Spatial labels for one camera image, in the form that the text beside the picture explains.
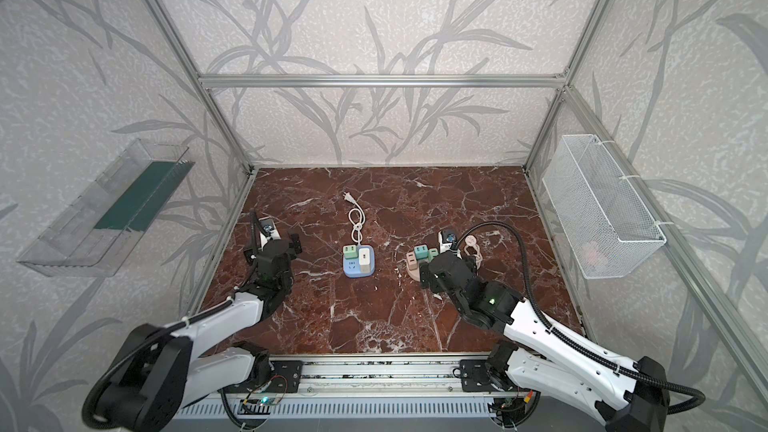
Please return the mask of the teal plug adapter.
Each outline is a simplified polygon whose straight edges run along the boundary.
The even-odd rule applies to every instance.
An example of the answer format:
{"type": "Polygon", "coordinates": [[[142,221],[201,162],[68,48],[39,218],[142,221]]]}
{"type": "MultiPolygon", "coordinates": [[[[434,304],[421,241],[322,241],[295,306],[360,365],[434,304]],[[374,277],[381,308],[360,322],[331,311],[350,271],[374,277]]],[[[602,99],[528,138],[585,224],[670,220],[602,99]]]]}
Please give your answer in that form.
{"type": "Polygon", "coordinates": [[[417,245],[413,249],[417,260],[427,260],[430,257],[430,249],[427,245],[417,245]]]}

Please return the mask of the pink plug adapter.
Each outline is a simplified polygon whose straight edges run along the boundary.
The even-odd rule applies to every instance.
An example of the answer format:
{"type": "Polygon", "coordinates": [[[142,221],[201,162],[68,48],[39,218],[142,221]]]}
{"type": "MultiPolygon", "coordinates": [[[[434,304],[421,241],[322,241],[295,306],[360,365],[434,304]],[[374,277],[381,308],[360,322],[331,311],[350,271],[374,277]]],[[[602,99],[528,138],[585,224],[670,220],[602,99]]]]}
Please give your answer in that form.
{"type": "Polygon", "coordinates": [[[417,270],[419,268],[418,260],[416,258],[416,255],[413,251],[408,252],[406,254],[406,262],[407,262],[407,268],[409,271],[411,270],[417,270]]]}

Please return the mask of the white plug adapter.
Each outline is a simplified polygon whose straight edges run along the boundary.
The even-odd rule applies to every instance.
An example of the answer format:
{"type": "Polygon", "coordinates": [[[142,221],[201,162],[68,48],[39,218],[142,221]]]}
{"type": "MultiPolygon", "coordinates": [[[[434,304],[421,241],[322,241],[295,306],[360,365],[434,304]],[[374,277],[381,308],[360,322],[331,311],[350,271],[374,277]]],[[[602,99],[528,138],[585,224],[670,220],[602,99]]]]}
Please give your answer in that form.
{"type": "Polygon", "coordinates": [[[372,249],[369,246],[358,248],[359,269],[362,274],[370,274],[372,271],[372,249]]]}

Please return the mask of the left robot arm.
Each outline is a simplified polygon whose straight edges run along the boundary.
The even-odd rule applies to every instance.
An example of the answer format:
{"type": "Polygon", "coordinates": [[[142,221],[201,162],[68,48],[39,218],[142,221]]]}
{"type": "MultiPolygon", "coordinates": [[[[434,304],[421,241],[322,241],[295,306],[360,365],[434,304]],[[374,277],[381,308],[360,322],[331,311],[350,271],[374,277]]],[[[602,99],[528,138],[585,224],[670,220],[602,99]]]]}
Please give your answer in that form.
{"type": "Polygon", "coordinates": [[[160,431],[179,409],[229,386],[267,385],[274,375],[266,349],[241,342],[211,354],[235,333],[269,318],[291,292],[298,234],[270,237],[252,253],[251,273],[220,304],[166,326],[133,329],[81,409],[94,430],[160,431]]]}

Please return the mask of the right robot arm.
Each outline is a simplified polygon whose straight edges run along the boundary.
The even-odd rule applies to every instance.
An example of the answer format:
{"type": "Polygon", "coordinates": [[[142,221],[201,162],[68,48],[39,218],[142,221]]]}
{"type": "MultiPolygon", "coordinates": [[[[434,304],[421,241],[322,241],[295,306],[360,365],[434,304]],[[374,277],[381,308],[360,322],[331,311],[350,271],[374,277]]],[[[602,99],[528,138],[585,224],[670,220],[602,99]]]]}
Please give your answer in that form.
{"type": "Polygon", "coordinates": [[[459,251],[469,235],[452,229],[439,232],[437,255],[419,265],[422,288],[446,294],[464,321],[502,336],[485,362],[494,387],[553,397],[608,431],[661,431],[668,416],[704,404],[701,390],[668,381],[657,361],[616,354],[547,316],[534,298],[522,236],[495,225],[518,244],[524,292],[481,278],[474,258],[459,251]]]}

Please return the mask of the pink round power strip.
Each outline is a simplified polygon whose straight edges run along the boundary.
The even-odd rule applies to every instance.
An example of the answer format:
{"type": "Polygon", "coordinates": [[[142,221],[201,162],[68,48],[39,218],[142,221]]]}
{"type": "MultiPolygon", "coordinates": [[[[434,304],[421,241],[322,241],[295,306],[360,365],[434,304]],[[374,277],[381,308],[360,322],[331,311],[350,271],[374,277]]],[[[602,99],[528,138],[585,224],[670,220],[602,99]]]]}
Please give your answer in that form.
{"type": "Polygon", "coordinates": [[[421,263],[419,261],[407,262],[407,273],[415,281],[420,280],[420,265],[421,263]]]}

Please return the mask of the blue square power strip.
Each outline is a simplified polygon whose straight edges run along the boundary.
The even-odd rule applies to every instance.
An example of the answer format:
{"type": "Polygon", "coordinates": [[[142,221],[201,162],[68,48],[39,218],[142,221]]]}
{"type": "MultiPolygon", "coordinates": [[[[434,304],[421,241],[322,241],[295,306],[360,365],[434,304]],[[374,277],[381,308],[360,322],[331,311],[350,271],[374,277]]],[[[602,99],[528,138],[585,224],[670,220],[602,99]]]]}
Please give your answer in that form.
{"type": "Polygon", "coordinates": [[[346,245],[342,249],[343,272],[349,278],[369,277],[375,272],[374,250],[369,245],[346,245]]]}

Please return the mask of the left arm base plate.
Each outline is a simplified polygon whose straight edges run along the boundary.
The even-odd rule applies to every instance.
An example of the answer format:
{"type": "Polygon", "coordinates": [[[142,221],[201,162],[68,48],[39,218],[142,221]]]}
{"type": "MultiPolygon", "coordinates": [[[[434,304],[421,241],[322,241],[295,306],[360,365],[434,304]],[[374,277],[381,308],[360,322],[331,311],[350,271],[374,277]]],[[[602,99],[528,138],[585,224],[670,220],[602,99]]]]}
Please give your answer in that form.
{"type": "Polygon", "coordinates": [[[270,363],[269,373],[259,373],[241,385],[247,392],[267,394],[294,394],[299,390],[304,362],[277,360],[270,363]]]}

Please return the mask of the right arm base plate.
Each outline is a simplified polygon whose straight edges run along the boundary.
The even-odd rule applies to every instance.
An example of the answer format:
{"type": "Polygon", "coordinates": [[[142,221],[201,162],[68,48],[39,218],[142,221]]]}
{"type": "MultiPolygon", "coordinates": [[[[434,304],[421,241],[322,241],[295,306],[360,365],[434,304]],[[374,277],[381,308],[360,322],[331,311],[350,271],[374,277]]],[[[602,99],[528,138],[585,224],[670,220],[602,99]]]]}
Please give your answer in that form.
{"type": "Polygon", "coordinates": [[[506,392],[513,387],[509,378],[486,360],[460,360],[459,378],[463,392],[506,392]]]}

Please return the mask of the clear plastic wall tray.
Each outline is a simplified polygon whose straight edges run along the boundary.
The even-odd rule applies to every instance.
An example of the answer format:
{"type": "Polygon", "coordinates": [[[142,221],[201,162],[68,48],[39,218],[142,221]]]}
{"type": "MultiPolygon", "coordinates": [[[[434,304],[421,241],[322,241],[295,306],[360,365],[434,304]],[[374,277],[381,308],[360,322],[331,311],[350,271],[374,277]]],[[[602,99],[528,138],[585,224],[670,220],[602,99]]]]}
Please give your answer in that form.
{"type": "Polygon", "coordinates": [[[111,277],[195,162],[189,148],[136,139],[20,254],[47,277],[111,277]]]}

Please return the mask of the aluminium frame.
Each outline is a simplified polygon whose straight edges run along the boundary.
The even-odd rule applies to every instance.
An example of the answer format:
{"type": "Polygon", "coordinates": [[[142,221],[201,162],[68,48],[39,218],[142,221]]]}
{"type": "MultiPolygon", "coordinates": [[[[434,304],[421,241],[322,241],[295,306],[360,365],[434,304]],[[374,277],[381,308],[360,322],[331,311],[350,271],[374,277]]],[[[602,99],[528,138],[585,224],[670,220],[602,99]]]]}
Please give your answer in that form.
{"type": "MultiPolygon", "coordinates": [[[[680,3],[683,3],[685,7],[687,7],[687,2],[685,0],[669,0],[669,7],[666,5],[659,6],[660,12],[659,14],[666,13],[664,12],[665,8],[669,8],[669,23],[665,24],[671,27],[671,29],[675,29],[679,32],[679,30],[687,27],[686,24],[695,22],[697,20],[700,20],[700,17],[707,17],[708,14],[710,14],[710,11],[713,10],[713,7],[717,8],[717,3],[724,3],[722,0],[707,0],[706,3],[703,0],[698,0],[697,2],[697,9],[696,11],[691,10],[689,16],[696,16],[691,19],[691,21],[686,22],[686,24],[683,24],[686,20],[688,20],[688,16],[678,19],[674,19],[672,15],[672,8],[674,4],[677,4],[678,6],[680,3]]],[[[672,372],[685,372],[683,370],[683,365],[688,367],[690,364],[692,364],[694,359],[697,359],[699,357],[704,360],[706,358],[706,364],[702,362],[702,364],[707,365],[707,373],[709,373],[710,370],[714,370],[712,364],[712,360],[710,360],[710,356],[708,355],[711,351],[712,357],[715,357],[717,355],[717,347],[723,347],[724,350],[728,350],[728,354],[732,355],[732,360],[734,364],[736,364],[733,370],[734,375],[732,376],[734,382],[733,382],[733,392],[734,394],[737,392],[738,384],[739,384],[739,377],[744,377],[744,380],[748,381],[750,383],[750,386],[755,389],[755,394],[757,397],[759,397],[762,401],[764,401],[767,404],[767,348],[763,347],[763,344],[758,340],[758,336],[755,335],[753,330],[749,328],[749,324],[747,322],[744,322],[743,316],[740,314],[738,310],[738,306],[735,305],[734,302],[731,301],[729,298],[727,291],[725,289],[722,289],[718,283],[718,281],[710,274],[710,271],[707,269],[706,264],[704,264],[701,261],[701,258],[697,252],[697,250],[702,250],[701,247],[695,246],[694,242],[692,241],[699,241],[698,243],[702,245],[709,244],[710,246],[730,246],[730,245],[743,245],[742,249],[736,250],[738,252],[736,255],[738,257],[731,260],[733,262],[733,265],[736,269],[743,269],[747,268],[750,272],[756,270],[757,265],[752,264],[752,262],[746,261],[746,259],[750,259],[751,261],[751,255],[747,256],[745,255],[746,252],[750,252],[750,250],[747,250],[747,246],[754,245],[754,252],[755,254],[755,260],[760,258],[760,253],[762,248],[764,247],[763,244],[767,243],[767,192],[765,195],[761,195],[761,197],[758,197],[757,202],[755,202],[758,209],[766,209],[764,212],[766,212],[764,222],[765,223],[765,229],[763,232],[758,230],[759,227],[757,227],[757,223],[752,224],[751,218],[754,218],[755,220],[758,218],[758,214],[755,213],[754,215],[751,215],[752,209],[746,211],[750,212],[749,214],[742,214],[741,209],[738,207],[735,207],[739,204],[732,204],[729,202],[729,197],[721,197],[714,192],[711,192],[705,188],[699,187],[698,184],[688,183],[686,181],[678,180],[680,178],[684,177],[670,177],[670,178],[653,178],[648,176],[648,174],[640,174],[637,175],[638,172],[648,172],[648,170],[640,170],[638,171],[636,168],[636,164],[633,163],[633,160],[635,159],[637,150],[641,150],[642,152],[642,144],[644,137],[647,134],[647,125],[640,124],[640,115],[637,115],[637,134],[633,135],[633,141],[632,144],[629,144],[628,141],[626,144],[623,144],[622,142],[622,136],[619,134],[618,138],[620,139],[618,143],[615,143],[614,140],[616,136],[614,133],[611,133],[605,126],[605,115],[598,117],[597,116],[597,109],[596,107],[599,105],[599,93],[600,93],[600,83],[597,82],[597,85],[595,86],[594,91],[594,104],[589,102],[588,100],[585,101],[583,94],[578,89],[578,77],[579,77],[579,70],[585,70],[584,64],[586,63],[588,66],[594,65],[590,70],[592,72],[598,71],[599,68],[597,67],[597,63],[590,64],[590,60],[594,62],[595,60],[602,60],[602,57],[606,57],[605,54],[602,54],[602,52],[608,52],[608,49],[605,49],[603,45],[601,44],[601,41],[607,44],[607,39],[603,40],[603,36],[605,33],[599,32],[599,27],[605,26],[606,23],[609,23],[613,20],[613,16],[618,18],[628,18],[629,16],[629,2],[627,4],[619,4],[621,7],[616,8],[615,0],[597,0],[595,4],[595,8],[591,12],[591,15],[587,21],[587,26],[582,34],[582,38],[580,39],[579,45],[577,46],[577,50],[574,53],[573,59],[571,61],[572,65],[569,65],[571,67],[570,69],[566,69],[562,74],[555,75],[555,76],[546,76],[546,75],[477,75],[477,74],[464,74],[464,75],[416,75],[416,74],[406,74],[406,75],[396,75],[396,74],[384,74],[384,75],[375,75],[375,74],[355,74],[355,75],[338,75],[338,74],[324,74],[324,75],[254,75],[254,74],[235,74],[235,75],[222,75],[222,74],[214,74],[210,77],[208,76],[199,76],[194,75],[197,74],[197,71],[194,72],[193,76],[193,85],[195,87],[200,88],[200,90],[203,92],[203,97],[208,100],[212,99],[210,92],[210,87],[206,88],[205,81],[210,78],[210,86],[212,86],[214,89],[217,88],[239,88],[239,89],[245,89],[245,88],[265,88],[268,85],[269,86],[285,86],[284,88],[307,88],[307,89],[319,89],[320,87],[331,87],[331,88],[356,88],[356,89],[392,89],[392,90],[399,90],[399,89],[414,89],[414,90],[421,90],[423,88],[429,88],[429,89],[437,89],[437,88],[443,88],[449,91],[449,92],[458,92],[459,88],[470,88],[470,87],[480,87],[480,88],[490,88],[490,87],[502,87],[502,88],[523,88],[523,87],[557,87],[559,91],[555,95],[555,99],[552,102],[552,105],[550,106],[548,115],[546,117],[546,120],[544,121],[542,128],[540,129],[539,135],[536,138],[535,145],[532,146],[532,148],[529,151],[528,155],[528,164],[526,167],[529,167],[529,175],[530,175],[530,167],[533,167],[533,178],[535,182],[533,182],[534,187],[534,196],[537,195],[537,189],[536,187],[539,187],[541,190],[546,190],[543,197],[545,200],[545,206],[551,205],[550,209],[551,212],[544,211],[544,218],[545,218],[545,226],[549,225],[556,225],[560,227],[561,225],[565,227],[565,230],[568,230],[570,227],[570,236],[568,238],[568,243],[565,245],[565,243],[562,243],[563,247],[561,247],[562,252],[566,254],[566,258],[572,258],[574,267],[576,267],[577,263],[577,256],[581,254],[580,257],[578,257],[578,260],[580,261],[578,263],[578,270],[585,270],[587,269],[586,264],[586,251],[582,254],[578,251],[578,249],[581,247],[580,245],[577,247],[577,244],[575,243],[575,235],[576,235],[576,227],[577,222],[579,220],[585,220],[587,218],[586,216],[586,206],[582,210],[584,212],[581,212],[578,210],[578,205],[575,203],[577,202],[577,190],[576,189],[576,178],[568,179],[570,182],[566,181],[566,178],[564,176],[564,172],[560,174],[559,171],[557,171],[557,168],[559,167],[560,170],[563,170],[563,167],[565,167],[565,158],[560,160],[559,158],[555,159],[555,157],[563,156],[561,152],[565,152],[566,149],[566,142],[568,142],[566,139],[570,140],[570,138],[573,138],[574,141],[576,141],[577,138],[581,139],[583,138],[584,141],[586,139],[591,139],[591,142],[588,142],[590,146],[592,146],[592,149],[595,150],[595,153],[592,155],[596,155],[597,159],[593,160],[591,163],[606,163],[608,165],[602,165],[603,169],[597,168],[597,165],[587,165],[586,160],[584,161],[584,165],[578,164],[576,162],[576,158],[571,158],[569,155],[569,159],[573,163],[573,170],[575,172],[583,172],[585,176],[587,176],[587,179],[584,179],[583,176],[579,179],[583,182],[583,192],[580,195],[578,195],[579,198],[582,196],[585,196],[584,199],[586,200],[586,196],[589,196],[587,194],[587,186],[593,186],[594,189],[599,190],[600,192],[608,192],[616,191],[618,193],[618,199],[626,199],[624,202],[626,203],[628,201],[629,205],[618,205],[620,201],[617,200],[616,205],[620,208],[622,211],[626,211],[623,215],[617,216],[616,219],[603,219],[605,220],[606,227],[611,222],[612,226],[615,226],[615,230],[619,230],[619,225],[623,225],[619,221],[619,219],[628,219],[629,222],[627,225],[635,225],[636,223],[639,225],[641,224],[640,218],[635,218],[635,216],[639,217],[637,214],[640,214],[648,221],[650,220],[657,220],[653,224],[651,228],[656,229],[657,232],[659,232],[660,235],[666,234],[666,245],[660,246],[658,250],[663,250],[666,254],[667,260],[669,262],[669,267],[673,267],[675,269],[676,276],[679,276],[679,279],[677,280],[680,284],[685,284],[687,288],[685,301],[681,302],[680,307],[683,307],[682,315],[681,315],[681,322],[678,324],[679,327],[676,332],[675,336],[675,345],[673,347],[673,353],[671,358],[677,360],[680,359],[680,361],[685,358],[685,362],[676,362],[672,365],[674,367],[670,368],[672,369],[672,372]],[[574,120],[578,120],[580,126],[584,129],[584,133],[588,135],[578,135],[578,136],[567,136],[563,135],[563,133],[560,133],[560,135],[555,134],[554,128],[557,121],[559,120],[558,114],[563,110],[563,108],[568,108],[569,113],[571,113],[574,117],[574,120]],[[682,218],[679,214],[676,216],[675,214],[670,215],[668,208],[663,204],[663,201],[660,202],[658,197],[654,195],[654,191],[658,191],[662,194],[667,194],[669,196],[677,197],[678,199],[675,200],[686,200],[688,202],[695,202],[698,204],[696,207],[699,207],[700,210],[706,209],[709,214],[714,215],[715,212],[722,212],[725,214],[724,218],[717,219],[718,225],[724,226],[725,229],[723,233],[725,232],[743,232],[744,238],[743,240],[739,237],[736,238],[727,238],[726,242],[719,242],[718,240],[715,240],[713,242],[707,242],[710,239],[716,238],[715,232],[713,232],[714,228],[708,228],[708,229],[696,229],[699,232],[696,232],[694,228],[688,227],[684,221],[682,221],[682,218]]],[[[667,63],[669,62],[669,51],[667,50],[669,47],[667,45],[672,44],[674,46],[674,36],[677,32],[672,31],[670,29],[669,34],[667,34],[667,31],[665,29],[664,32],[664,38],[661,38],[661,32],[659,34],[656,34],[656,32],[651,32],[649,37],[650,39],[654,38],[654,34],[659,35],[659,41],[658,44],[654,43],[652,45],[649,45],[649,47],[654,48],[654,50],[658,50],[659,55],[658,60],[656,61],[659,66],[659,71],[654,72],[654,76],[651,77],[650,75],[646,74],[646,76],[642,76],[640,72],[631,71],[628,69],[628,66],[622,69],[622,72],[627,72],[627,78],[624,79],[611,79],[613,81],[613,85],[618,84],[617,81],[622,81],[624,85],[629,84],[630,78],[632,79],[633,83],[640,84],[638,87],[643,88],[643,92],[648,92],[647,95],[647,101],[645,101],[645,98],[643,98],[643,101],[641,105],[644,106],[644,112],[643,112],[643,124],[645,124],[645,118],[648,114],[651,114],[654,107],[657,107],[657,102],[659,100],[659,97],[664,98],[664,80],[666,80],[664,77],[666,77],[664,74],[667,72],[667,63]]]]}

